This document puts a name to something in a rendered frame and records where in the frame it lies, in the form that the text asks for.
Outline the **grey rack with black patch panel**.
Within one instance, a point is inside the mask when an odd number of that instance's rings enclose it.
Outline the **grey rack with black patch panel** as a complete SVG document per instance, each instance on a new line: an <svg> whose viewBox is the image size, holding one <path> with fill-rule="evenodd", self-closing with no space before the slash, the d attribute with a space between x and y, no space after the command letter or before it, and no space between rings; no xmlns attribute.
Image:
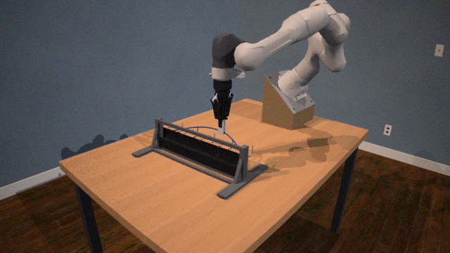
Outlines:
<svg viewBox="0 0 450 253"><path fill-rule="evenodd" d="M163 125L169 126L169 128L165 128ZM181 134L177 131L171 130L170 128L175 128L180 130L179 132L184 131L185 133ZM186 133L193 134L195 136L190 137L185 135ZM197 136L201 137L201 139L196 139L195 137ZM215 142L221 145L217 146L201 141L203 139L207 139L212 141L211 143ZM222 145L230 148L221 148L220 146ZM194 164L162 152L161 150L158 150L158 148L233 178L234 180L232 181L206 169L195 166ZM232 148L239 150L240 152L236 153L231 151L230 149ZM154 151L188 167L201 171L204 174L229 183L230 185L217 193L217 196L226 200L268 168L268 166L264 164L258 164L248 172L248 157L252 155L248 155L248 150L248 145L239 146L233 144L233 141L232 143L229 143L228 141L215 138L215 133L214 137L212 137L210 135L198 132L198 128L197 131L194 131L193 129L187 129L183 126L179 126L178 124L166 122L162 120L161 117L158 117L155 118L155 130L152 144L132 153L132 155L134 157L140 157Z"/></svg>

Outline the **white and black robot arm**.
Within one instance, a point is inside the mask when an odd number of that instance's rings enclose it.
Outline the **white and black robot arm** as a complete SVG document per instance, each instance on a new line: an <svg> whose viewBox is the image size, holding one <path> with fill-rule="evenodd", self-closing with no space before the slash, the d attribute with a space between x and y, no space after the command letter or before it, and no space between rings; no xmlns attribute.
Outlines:
<svg viewBox="0 0 450 253"><path fill-rule="evenodd" d="M231 33L218 34L212 44L210 76L217 81L243 79L245 73L235 69L234 65L244 71L256 70L269 56L308 38L304 59L283 77L278 76L278 86L287 97L293 101L305 98L308 83L319 73L319 59L331 72L340 72L346 64L343 43L347 39L350 20L344 13L336 13L329 5L325 0L312 2L308 8L284 20L277 33L256 44Z"/></svg>

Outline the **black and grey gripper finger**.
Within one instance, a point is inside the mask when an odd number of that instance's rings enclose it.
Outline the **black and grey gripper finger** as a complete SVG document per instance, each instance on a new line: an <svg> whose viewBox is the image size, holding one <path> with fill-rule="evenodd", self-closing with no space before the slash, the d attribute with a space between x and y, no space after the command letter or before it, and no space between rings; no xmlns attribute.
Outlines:
<svg viewBox="0 0 450 253"><path fill-rule="evenodd" d="M231 101L233 98L233 94L226 93L226 101L224 104L224 132L226 133L226 119L229 116L230 108L231 108Z"/></svg>
<svg viewBox="0 0 450 253"><path fill-rule="evenodd" d="M222 103L217 100L217 93L210 99L214 110L214 118L218 119L218 134L224 135L224 104L225 95L222 95Z"/></svg>

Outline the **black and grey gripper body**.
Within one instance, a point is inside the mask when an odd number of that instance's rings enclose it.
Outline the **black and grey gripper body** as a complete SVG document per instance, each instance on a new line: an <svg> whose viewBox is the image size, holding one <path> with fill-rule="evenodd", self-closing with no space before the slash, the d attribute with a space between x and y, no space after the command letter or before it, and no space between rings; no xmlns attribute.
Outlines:
<svg viewBox="0 0 450 253"><path fill-rule="evenodd" d="M213 88L215 90L214 96L217 93L217 100L218 102L222 103L222 95L225 95L225 101L226 101L226 93L230 94L230 90L232 88L232 81L217 81L213 80Z"/></svg>

